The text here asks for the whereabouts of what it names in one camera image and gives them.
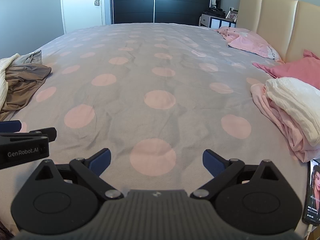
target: phone screen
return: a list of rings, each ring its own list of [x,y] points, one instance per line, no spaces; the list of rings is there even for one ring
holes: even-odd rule
[[[320,164],[315,160],[308,164],[307,192],[302,217],[307,224],[320,224]]]

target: headboard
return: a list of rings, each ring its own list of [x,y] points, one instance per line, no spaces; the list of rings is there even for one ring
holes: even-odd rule
[[[320,57],[320,6],[298,0],[240,0],[237,28],[256,32],[284,62],[308,49]]]

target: pink fabric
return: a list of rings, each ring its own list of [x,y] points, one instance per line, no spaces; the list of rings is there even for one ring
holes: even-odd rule
[[[259,63],[254,66],[269,73],[274,78],[293,77],[320,90],[320,59],[309,50],[304,50],[303,59],[295,62],[268,67]]]
[[[299,160],[309,162],[312,159],[320,158],[320,145],[312,147],[309,144],[300,125],[267,97],[266,88],[263,84],[252,85],[251,93],[253,101],[261,113],[276,124],[287,138],[293,153]]]
[[[284,63],[278,52],[257,33],[247,29],[230,27],[220,27],[217,32],[227,40],[230,47],[249,51],[261,57]]]

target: white fabric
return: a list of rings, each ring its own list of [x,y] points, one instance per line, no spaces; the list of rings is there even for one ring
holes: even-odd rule
[[[8,83],[5,80],[5,70],[18,57],[20,57],[20,55],[16,53],[11,57],[0,59],[0,109],[4,104],[8,93]]]
[[[268,97],[301,127],[311,146],[320,144],[320,90],[296,78],[266,82]]]

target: pink pillowcase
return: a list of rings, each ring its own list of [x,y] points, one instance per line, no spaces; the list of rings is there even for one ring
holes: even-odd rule
[[[230,27],[220,27],[217,32],[228,41],[230,47],[249,51],[261,57],[284,63],[278,52],[257,33],[247,29]]]
[[[288,62],[275,67],[268,67],[259,63],[253,63],[253,65],[274,78],[293,77],[320,90],[320,59],[309,50],[305,49],[303,59],[295,62]]]

